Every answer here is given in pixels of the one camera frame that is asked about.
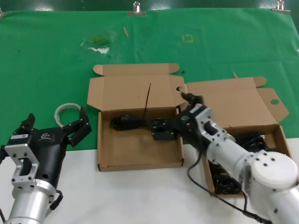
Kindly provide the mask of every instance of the open cardboard box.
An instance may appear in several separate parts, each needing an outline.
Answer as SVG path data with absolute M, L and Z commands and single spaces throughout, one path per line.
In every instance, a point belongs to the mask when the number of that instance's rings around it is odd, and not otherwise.
M 110 120 L 121 115 L 142 118 L 149 92 L 146 119 L 173 118 L 176 106 L 184 103 L 178 86 L 184 86 L 177 64 L 96 65 L 103 77 L 90 80 L 88 105 L 100 109 L 98 167 L 100 171 L 181 167 L 184 162 L 181 138 L 155 141 L 150 130 L 116 131 Z
M 177 64 L 96 65 L 103 77 L 90 80 L 87 103 L 99 110 L 98 167 L 100 171 L 181 167 L 182 140 L 155 141 L 149 130 L 116 131 L 113 117 L 129 114 L 143 117 L 150 86 L 146 119 L 173 118 L 176 106 L 185 103 L 177 87 L 204 96 L 215 122 L 231 135 L 260 131 L 268 146 L 291 157 L 282 128 L 278 125 L 288 111 L 273 89 L 259 88 L 263 77 L 217 80 L 185 84 Z M 208 161 L 204 158 L 206 180 L 214 192 Z
M 289 112 L 273 89 L 261 88 L 265 84 L 263 77 L 249 77 L 189 83 L 186 86 L 190 93 L 204 97 L 205 105 L 212 108 L 215 123 L 229 134 L 264 133 L 268 147 L 292 157 L 284 131 L 278 124 Z M 205 157 L 203 167 L 208 189 L 215 192 Z

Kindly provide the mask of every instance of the metal clip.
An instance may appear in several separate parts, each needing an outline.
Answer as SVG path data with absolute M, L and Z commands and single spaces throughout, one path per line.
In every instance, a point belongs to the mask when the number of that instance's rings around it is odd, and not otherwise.
M 146 12 L 140 11 L 140 2 L 136 1 L 133 3 L 133 12 L 128 12 L 128 15 L 142 15 L 145 16 Z
M 4 12 L 2 12 L 2 10 L 0 8 L 0 19 L 2 19 L 3 16 L 4 16 Z
M 285 10 L 284 3 L 285 2 L 283 0 L 279 0 L 277 2 L 277 8 L 273 8 L 272 11 L 273 12 L 278 12 L 278 13 L 290 14 L 291 13 L 290 10 Z

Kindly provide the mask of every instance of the white table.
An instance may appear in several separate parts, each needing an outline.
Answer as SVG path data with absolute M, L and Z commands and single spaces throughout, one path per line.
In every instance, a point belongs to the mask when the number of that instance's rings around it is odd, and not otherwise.
M 287 141 L 299 164 L 299 139 Z M 188 179 L 187 168 L 197 159 L 190 145 L 185 145 L 182 168 L 102 173 L 96 153 L 66 153 L 58 184 L 64 199 L 46 224 L 257 224 Z M 14 202 L 10 183 L 14 169 L 10 158 L 0 166 L 0 207 L 6 219 Z M 206 186 L 202 164 L 192 175 Z M 243 198 L 229 201 L 243 207 Z

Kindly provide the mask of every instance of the box flap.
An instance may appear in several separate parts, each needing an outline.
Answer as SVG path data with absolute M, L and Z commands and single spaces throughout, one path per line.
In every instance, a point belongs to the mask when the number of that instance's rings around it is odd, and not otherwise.
M 289 112 L 285 105 L 281 102 L 278 95 L 271 88 L 260 88 L 257 89 L 263 101 L 267 105 L 269 111 L 273 115 L 277 123 L 282 121 L 286 116 L 289 115 Z
M 97 109 L 103 107 L 104 79 L 92 78 L 89 81 L 87 104 Z
M 272 89 L 258 88 L 266 84 L 263 77 L 236 78 L 187 84 L 188 92 L 202 95 L 212 108 L 220 126 L 257 126 L 276 124 L 287 109 Z
M 267 83 L 264 77 L 234 78 L 215 81 L 188 83 L 188 89 L 198 89 L 199 92 L 229 91 L 261 87 Z
M 185 88 L 183 77 L 169 75 L 178 69 L 166 63 L 96 65 L 95 72 L 105 76 L 90 80 L 87 103 L 102 111 L 139 109 L 149 92 L 148 108 L 175 107 L 185 102 L 176 90 Z
M 102 76 L 136 76 L 171 74 L 179 70 L 176 63 L 157 64 L 105 64 L 95 65 L 93 71 Z

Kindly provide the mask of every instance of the wooden stick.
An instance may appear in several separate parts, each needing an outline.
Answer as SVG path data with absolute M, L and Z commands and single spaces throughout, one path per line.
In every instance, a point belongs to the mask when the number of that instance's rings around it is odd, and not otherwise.
M 126 34 L 127 38 L 129 38 L 129 35 L 128 35 L 125 27 L 123 27 L 123 31 L 125 31 L 125 34 Z
M 233 71 L 233 75 L 234 75 L 234 77 L 235 77 L 235 78 L 238 78 L 238 76 L 235 74 L 235 72 L 234 72 L 234 71 Z

